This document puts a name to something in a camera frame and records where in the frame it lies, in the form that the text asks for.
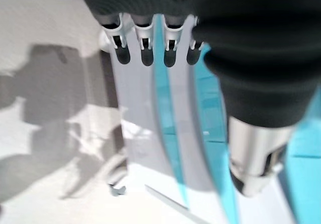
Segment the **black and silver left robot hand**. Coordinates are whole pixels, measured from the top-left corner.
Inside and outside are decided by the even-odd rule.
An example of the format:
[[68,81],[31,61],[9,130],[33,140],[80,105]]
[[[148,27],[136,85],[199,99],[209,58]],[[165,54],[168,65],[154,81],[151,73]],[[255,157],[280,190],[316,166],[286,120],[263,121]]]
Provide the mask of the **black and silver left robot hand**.
[[220,81],[230,174],[247,197],[280,171],[281,154],[320,81],[320,0],[84,0],[97,21],[128,13],[199,19]]

